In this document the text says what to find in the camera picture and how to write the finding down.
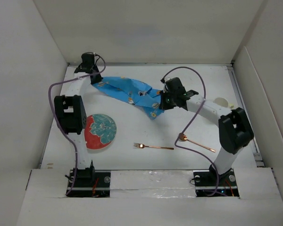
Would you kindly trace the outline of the blue astronaut print cloth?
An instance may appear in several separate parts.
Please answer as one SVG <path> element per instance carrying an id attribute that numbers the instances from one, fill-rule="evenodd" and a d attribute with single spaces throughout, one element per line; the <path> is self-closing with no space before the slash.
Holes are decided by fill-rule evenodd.
<path id="1" fill-rule="evenodd" d="M 160 109 L 161 91 L 145 82 L 127 77 L 104 77 L 93 87 L 109 97 L 140 107 L 151 120 L 164 113 Z"/>

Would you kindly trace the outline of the copper fork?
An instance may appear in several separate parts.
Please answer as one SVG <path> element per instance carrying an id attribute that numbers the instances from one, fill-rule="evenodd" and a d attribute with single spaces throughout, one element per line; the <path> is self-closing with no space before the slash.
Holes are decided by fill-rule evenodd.
<path id="1" fill-rule="evenodd" d="M 155 148 L 155 149 L 166 149 L 166 150 L 174 150 L 173 147 L 161 147 L 161 146 L 152 146 L 152 145 L 145 145 L 145 144 L 140 144 L 140 143 L 134 143 L 133 146 L 135 148 Z"/>

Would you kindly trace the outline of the red and teal plate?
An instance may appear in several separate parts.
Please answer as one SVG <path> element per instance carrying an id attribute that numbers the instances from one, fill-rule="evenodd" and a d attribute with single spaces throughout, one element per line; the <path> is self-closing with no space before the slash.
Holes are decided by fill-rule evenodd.
<path id="1" fill-rule="evenodd" d="M 89 150 L 100 150 L 109 146 L 117 133 L 115 121 L 106 114 L 92 114 L 87 117 L 84 130 L 86 147 Z"/>

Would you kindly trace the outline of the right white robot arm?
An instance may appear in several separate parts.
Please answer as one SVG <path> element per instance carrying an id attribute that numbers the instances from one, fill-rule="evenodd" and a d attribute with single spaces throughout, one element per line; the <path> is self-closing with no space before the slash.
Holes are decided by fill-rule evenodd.
<path id="1" fill-rule="evenodd" d="M 209 120 L 218 127 L 221 149 L 211 164 L 209 181 L 220 185 L 239 153 L 254 138 L 245 110 L 238 107 L 230 109 L 206 100 L 194 90 L 187 91 L 178 77 L 163 81 L 164 89 L 160 93 L 162 110 L 175 107 L 183 108 Z"/>

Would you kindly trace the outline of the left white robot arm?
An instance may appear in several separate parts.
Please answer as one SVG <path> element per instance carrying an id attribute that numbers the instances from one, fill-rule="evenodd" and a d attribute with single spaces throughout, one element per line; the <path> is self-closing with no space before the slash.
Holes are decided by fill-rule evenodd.
<path id="1" fill-rule="evenodd" d="M 82 62 L 75 69 L 74 78 L 65 81 L 65 83 L 69 83 L 69 87 L 63 95 L 54 98 L 55 115 L 60 128 L 74 147 L 74 170 L 85 170 L 90 168 L 92 163 L 84 139 L 87 116 L 83 95 L 93 81 L 101 80 L 95 63 L 97 56 L 93 52 L 83 53 L 81 55 Z"/>

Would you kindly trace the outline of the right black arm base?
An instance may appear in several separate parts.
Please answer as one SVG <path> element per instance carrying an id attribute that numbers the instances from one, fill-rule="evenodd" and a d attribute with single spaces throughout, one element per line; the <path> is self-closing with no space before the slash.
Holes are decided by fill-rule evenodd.
<path id="1" fill-rule="evenodd" d="M 233 169 L 219 177 L 209 170 L 194 170 L 190 184 L 195 187 L 196 197 L 239 197 L 238 185 Z"/>

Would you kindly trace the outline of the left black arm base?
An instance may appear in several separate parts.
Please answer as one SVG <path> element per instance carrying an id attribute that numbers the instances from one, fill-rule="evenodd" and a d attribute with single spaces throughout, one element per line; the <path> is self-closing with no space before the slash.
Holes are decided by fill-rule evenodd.
<path id="1" fill-rule="evenodd" d="M 110 197 L 111 172 L 107 170 L 95 170 L 93 166 L 86 169 L 78 169 L 74 179 L 74 169 L 69 175 L 66 190 L 67 197 L 73 198 L 108 198 Z"/>

